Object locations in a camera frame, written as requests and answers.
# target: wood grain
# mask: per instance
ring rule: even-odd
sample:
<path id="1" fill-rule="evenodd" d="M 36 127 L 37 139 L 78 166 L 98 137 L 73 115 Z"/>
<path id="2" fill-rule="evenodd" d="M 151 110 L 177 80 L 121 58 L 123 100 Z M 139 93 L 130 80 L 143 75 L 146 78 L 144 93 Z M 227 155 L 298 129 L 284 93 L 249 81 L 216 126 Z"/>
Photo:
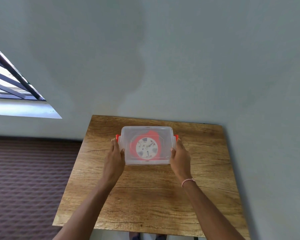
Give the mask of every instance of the wood grain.
<path id="1" fill-rule="evenodd" d="M 246 239 L 243 216 L 222 126 L 93 115 L 60 202 L 54 226 L 63 226 L 101 177 L 110 140 L 124 126 L 170 126 L 191 155 L 198 186 Z M 170 165 L 126 166 L 95 228 L 204 237 Z"/>

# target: bracelet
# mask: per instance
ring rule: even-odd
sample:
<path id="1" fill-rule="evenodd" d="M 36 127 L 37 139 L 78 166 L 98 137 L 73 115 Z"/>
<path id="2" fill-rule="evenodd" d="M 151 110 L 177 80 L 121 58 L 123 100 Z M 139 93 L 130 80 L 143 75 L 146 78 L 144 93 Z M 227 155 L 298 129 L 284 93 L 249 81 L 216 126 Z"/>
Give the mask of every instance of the bracelet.
<path id="1" fill-rule="evenodd" d="M 185 181 L 188 181 L 188 180 L 191 180 L 191 181 L 194 181 L 194 182 L 195 182 L 195 180 L 194 180 L 193 178 L 185 179 L 185 180 L 183 180 L 182 183 L 181 183 L 181 187 L 182 187 L 182 188 L 183 188 L 183 184 L 185 183 Z"/>

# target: white window ledge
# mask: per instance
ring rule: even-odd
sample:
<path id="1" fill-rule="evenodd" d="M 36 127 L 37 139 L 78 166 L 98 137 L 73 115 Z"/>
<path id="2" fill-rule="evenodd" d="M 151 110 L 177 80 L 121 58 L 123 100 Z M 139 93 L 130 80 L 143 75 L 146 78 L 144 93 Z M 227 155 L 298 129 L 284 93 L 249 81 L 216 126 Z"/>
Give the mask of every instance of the white window ledge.
<path id="1" fill-rule="evenodd" d="M 47 102 L 2 98 L 0 115 L 62 119 Z"/>

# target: round label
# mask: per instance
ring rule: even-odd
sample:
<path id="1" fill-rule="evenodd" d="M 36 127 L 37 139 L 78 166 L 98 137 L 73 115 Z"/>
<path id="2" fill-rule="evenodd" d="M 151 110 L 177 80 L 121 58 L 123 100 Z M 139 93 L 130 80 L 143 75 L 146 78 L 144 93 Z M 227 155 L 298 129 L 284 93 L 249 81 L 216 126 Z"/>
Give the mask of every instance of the round label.
<path id="1" fill-rule="evenodd" d="M 141 158 L 155 157 L 158 152 L 157 142 L 150 138 L 145 137 L 138 141 L 136 144 L 136 153 L 138 153 Z"/>

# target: foot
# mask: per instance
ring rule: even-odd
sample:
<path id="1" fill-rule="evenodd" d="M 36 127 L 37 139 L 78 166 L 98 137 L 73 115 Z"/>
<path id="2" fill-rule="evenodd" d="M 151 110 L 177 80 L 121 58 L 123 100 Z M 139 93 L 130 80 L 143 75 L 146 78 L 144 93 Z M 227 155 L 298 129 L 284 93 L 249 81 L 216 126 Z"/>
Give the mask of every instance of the foot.
<path id="1" fill-rule="evenodd" d="M 130 240 L 141 240 L 140 232 L 129 232 Z"/>
<path id="2" fill-rule="evenodd" d="M 167 235 L 156 234 L 155 240 L 167 240 Z"/>

